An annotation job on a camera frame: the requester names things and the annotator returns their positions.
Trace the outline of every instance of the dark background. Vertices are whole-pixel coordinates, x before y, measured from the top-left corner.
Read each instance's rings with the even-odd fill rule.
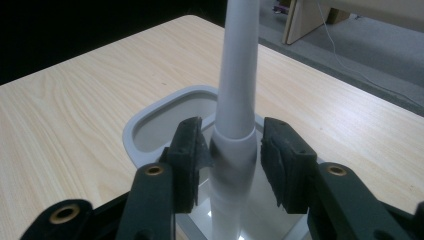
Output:
[[[226,0],[0,3],[0,81],[6,83],[177,17],[225,22]]]

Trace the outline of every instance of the white vertical tube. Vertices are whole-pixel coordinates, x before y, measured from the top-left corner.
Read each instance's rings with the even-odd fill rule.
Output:
[[[257,157],[255,86],[259,0],[228,0],[209,181],[212,235],[239,238]]]

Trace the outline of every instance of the white pipe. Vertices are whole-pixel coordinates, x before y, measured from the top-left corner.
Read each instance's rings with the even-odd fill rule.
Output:
[[[213,239],[236,240],[257,158],[255,86],[259,0],[228,0],[209,174]]]

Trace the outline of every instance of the white plastic base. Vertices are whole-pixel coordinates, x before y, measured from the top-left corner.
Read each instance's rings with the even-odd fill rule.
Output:
[[[134,165],[139,168],[157,161],[164,147],[169,146],[178,124],[190,117],[202,117],[202,132],[209,142],[213,131],[216,100],[215,88],[192,86],[175,92],[137,113],[127,123],[123,132],[125,149]],[[258,115],[256,131],[260,149],[263,119]],[[247,207],[242,213],[240,239],[283,239],[285,236],[290,239],[304,239],[308,232],[306,221],[302,218],[304,215],[289,215],[282,207],[277,209],[271,186],[260,164],[259,154],[260,151]],[[180,224],[177,217],[177,223],[189,237],[192,235],[190,231],[200,230],[205,239],[212,239],[208,172],[208,169],[202,169],[200,172],[199,205],[188,215],[195,226],[187,226],[186,222]]]

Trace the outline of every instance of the brass grommet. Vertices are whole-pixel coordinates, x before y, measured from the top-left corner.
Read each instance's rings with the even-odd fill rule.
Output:
[[[77,204],[70,204],[54,211],[49,220],[52,224],[66,223],[74,219],[79,212],[80,208]]]
[[[347,174],[346,170],[335,165],[328,166],[327,172],[340,177],[345,176]]]
[[[151,166],[149,167],[146,172],[149,176],[156,176],[163,173],[163,168],[161,166]]]

